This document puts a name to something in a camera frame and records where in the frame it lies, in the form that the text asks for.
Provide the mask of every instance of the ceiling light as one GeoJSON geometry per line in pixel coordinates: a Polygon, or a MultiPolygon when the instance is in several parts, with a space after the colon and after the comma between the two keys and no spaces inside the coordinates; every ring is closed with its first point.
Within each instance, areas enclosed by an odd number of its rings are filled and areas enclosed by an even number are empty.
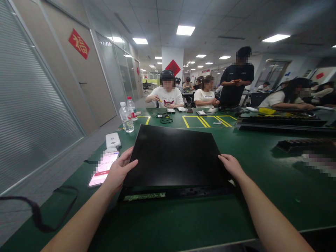
{"type": "Polygon", "coordinates": [[[277,42],[282,39],[286,39],[290,37],[290,35],[282,35],[282,34],[277,34],[275,36],[269,37],[267,39],[262,40],[263,42],[277,42]]]}
{"type": "Polygon", "coordinates": [[[137,44],[148,44],[147,39],[145,38],[133,38],[134,42],[137,44]]]}
{"type": "Polygon", "coordinates": [[[190,36],[194,30],[194,26],[178,26],[176,34],[190,36]]]}

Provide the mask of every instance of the hand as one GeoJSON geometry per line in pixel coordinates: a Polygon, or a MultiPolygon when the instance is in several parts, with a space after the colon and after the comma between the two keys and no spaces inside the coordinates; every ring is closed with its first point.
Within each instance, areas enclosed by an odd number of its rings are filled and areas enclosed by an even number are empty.
{"type": "Polygon", "coordinates": [[[160,100],[160,98],[158,97],[158,96],[152,96],[152,101],[159,101],[160,100]]]}
{"type": "Polygon", "coordinates": [[[116,161],[113,162],[108,172],[107,178],[102,187],[107,187],[111,191],[118,191],[127,175],[137,164],[138,160],[130,162],[133,147],[126,150],[116,161]]]}
{"type": "Polygon", "coordinates": [[[227,171],[237,180],[242,177],[245,177],[246,174],[243,171],[242,167],[240,166],[238,160],[228,154],[221,154],[218,155],[218,158],[223,162],[227,171]]]}

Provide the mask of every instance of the black t-shirt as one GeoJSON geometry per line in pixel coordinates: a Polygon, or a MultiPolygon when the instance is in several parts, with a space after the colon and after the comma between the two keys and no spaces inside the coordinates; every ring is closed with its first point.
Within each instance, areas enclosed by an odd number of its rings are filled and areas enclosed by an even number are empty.
{"type": "MultiPolygon", "coordinates": [[[[225,69],[220,82],[230,82],[232,80],[241,79],[242,81],[252,81],[254,80],[254,66],[252,64],[246,64],[241,67],[237,65],[228,66],[225,69]]],[[[223,86],[220,94],[220,106],[237,106],[239,105],[240,99],[242,98],[242,93],[245,86],[223,86]]]]}

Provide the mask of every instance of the ceiling tile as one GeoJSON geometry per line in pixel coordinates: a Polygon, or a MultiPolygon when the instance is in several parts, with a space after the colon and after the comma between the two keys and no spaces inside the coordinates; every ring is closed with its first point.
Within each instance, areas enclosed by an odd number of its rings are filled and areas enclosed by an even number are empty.
{"type": "Polygon", "coordinates": [[[156,9],[133,8],[140,23],[159,23],[156,9]]]}
{"type": "Polygon", "coordinates": [[[178,11],[182,9],[183,0],[156,0],[157,9],[164,11],[178,11]]]}
{"type": "Polygon", "coordinates": [[[156,9],[156,0],[129,0],[133,7],[141,7],[147,9],[156,9]]]}
{"type": "Polygon", "coordinates": [[[200,22],[200,17],[195,14],[182,12],[180,16],[179,25],[183,26],[197,26],[200,22]]]}
{"type": "Polygon", "coordinates": [[[184,0],[182,11],[193,14],[203,14],[210,2],[209,0],[184,0]]]}
{"type": "Polygon", "coordinates": [[[215,16],[215,15],[209,15],[204,14],[201,20],[199,21],[198,26],[200,27],[206,27],[209,30],[215,28],[217,24],[223,19],[222,16],[215,16]]]}
{"type": "Polygon", "coordinates": [[[256,9],[259,9],[266,0],[240,0],[240,2],[227,14],[228,16],[246,18],[256,9]]]}
{"type": "Polygon", "coordinates": [[[170,11],[170,10],[158,10],[158,14],[159,14],[159,23],[164,24],[164,25],[176,25],[176,29],[177,29],[177,25],[179,23],[179,19],[180,19],[180,12],[174,12],[174,11],[170,11]]]}
{"type": "Polygon", "coordinates": [[[227,15],[239,0],[212,0],[206,13],[210,15],[227,15]]]}
{"type": "Polygon", "coordinates": [[[238,17],[225,17],[219,24],[215,27],[216,29],[227,29],[230,30],[237,26],[243,21],[242,18],[238,17]]]}

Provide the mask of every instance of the wall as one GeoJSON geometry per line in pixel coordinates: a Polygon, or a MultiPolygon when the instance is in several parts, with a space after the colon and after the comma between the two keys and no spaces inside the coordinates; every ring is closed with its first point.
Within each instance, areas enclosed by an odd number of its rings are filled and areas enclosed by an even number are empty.
{"type": "Polygon", "coordinates": [[[13,0],[13,2],[86,134],[91,134],[98,128],[95,117],[74,74],[62,56],[41,8],[33,1],[13,0]]]}

